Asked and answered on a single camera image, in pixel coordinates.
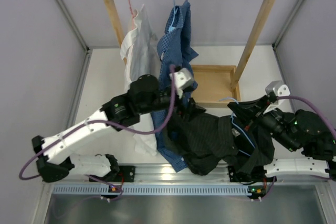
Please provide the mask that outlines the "dark pinstriped shirt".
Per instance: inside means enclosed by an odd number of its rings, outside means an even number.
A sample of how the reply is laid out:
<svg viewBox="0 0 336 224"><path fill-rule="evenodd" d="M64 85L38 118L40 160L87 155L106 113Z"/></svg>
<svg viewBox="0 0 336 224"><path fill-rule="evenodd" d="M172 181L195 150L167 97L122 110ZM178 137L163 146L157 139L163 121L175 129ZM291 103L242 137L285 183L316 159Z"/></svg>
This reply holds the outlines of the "dark pinstriped shirt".
<svg viewBox="0 0 336 224"><path fill-rule="evenodd" d="M243 128L237 117L234 122ZM220 161L250 174L254 167L268 165L274 158L269 133L259 127L246 132L256 147L253 149L232 125L230 115L218 117L205 112L194 119L181 119L172 114L162 132L165 147L181 155L191 172L201 176Z"/></svg>

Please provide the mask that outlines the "light blue wire hanger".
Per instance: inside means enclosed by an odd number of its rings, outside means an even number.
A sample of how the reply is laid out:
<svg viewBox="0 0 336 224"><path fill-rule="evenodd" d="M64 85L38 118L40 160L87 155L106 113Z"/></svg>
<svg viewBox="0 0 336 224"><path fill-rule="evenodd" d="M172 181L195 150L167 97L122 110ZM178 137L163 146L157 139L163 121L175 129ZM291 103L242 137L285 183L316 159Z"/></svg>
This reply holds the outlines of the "light blue wire hanger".
<svg viewBox="0 0 336 224"><path fill-rule="evenodd" d="M219 101L222 102L222 101L226 101L226 100L232 100L234 101L236 104L239 104L239 101L236 100L235 98L232 98L232 97L226 97L226 98L222 98L220 99ZM253 147L253 149L255 149L255 145L254 143L252 142L252 140L250 139L250 137L247 135L247 133L245 132L245 130L243 130L239 125L237 125L235 122L234 122L234 118L236 117L235 113L233 112L231 115L230 115L230 119L231 119L231 123L232 125L235 127L236 130L238 130L238 132L240 134L242 134L246 140L250 143L250 145Z"/></svg>

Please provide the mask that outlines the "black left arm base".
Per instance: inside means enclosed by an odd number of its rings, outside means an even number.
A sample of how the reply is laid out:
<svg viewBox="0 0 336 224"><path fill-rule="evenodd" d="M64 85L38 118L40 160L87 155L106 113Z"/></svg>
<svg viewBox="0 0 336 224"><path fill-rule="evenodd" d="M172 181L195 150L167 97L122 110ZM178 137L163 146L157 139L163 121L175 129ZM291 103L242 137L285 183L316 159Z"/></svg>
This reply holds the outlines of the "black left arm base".
<svg viewBox="0 0 336 224"><path fill-rule="evenodd" d="M103 182L134 182L135 177L135 166L131 165L121 165L119 166L119 171L111 171L103 177L93 176L93 178L101 180Z"/></svg>

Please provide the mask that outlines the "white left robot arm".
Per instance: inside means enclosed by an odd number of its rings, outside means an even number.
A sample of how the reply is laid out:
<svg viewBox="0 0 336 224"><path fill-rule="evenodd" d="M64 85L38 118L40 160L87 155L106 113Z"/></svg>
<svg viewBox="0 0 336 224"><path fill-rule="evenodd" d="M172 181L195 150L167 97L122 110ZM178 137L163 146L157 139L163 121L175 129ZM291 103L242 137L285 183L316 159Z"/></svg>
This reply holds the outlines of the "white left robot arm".
<svg viewBox="0 0 336 224"><path fill-rule="evenodd" d="M69 175L89 175L92 180L111 182L120 172L113 155L81 156L76 150L96 140L109 130L126 130L139 135L152 135L166 127L175 107L181 105L184 92L191 91L194 78L183 68L170 75L171 85L159 89L158 79L142 75L130 84L127 93L112 98L87 119L54 136L32 139L35 160L43 181L53 183ZM132 126L140 117L167 109L168 113L158 129L139 131Z"/></svg>

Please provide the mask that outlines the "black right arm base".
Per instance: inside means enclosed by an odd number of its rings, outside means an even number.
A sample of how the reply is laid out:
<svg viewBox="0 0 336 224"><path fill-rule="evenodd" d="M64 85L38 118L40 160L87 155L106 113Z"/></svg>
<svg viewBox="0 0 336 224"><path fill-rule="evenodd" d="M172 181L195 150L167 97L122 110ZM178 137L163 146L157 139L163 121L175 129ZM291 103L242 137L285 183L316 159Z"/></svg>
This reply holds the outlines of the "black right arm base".
<svg viewBox="0 0 336 224"><path fill-rule="evenodd" d="M250 174L238 172L233 166L228 166L227 168L230 182L256 183L273 181L273 177L266 176L266 170L263 166L254 167Z"/></svg>

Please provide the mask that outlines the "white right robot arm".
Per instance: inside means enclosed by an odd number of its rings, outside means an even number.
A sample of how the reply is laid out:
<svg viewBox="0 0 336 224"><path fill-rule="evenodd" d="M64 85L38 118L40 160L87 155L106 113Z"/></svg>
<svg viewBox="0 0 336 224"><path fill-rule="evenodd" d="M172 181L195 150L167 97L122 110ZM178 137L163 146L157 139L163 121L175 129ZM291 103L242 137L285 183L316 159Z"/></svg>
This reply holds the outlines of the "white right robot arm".
<svg viewBox="0 0 336 224"><path fill-rule="evenodd" d="M238 108L233 110L246 131L264 130L290 152L302 150L307 159L313 159L309 172L317 161L326 167L322 175L335 181L335 128L323 116L305 110L295 113L274 109Z"/></svg>

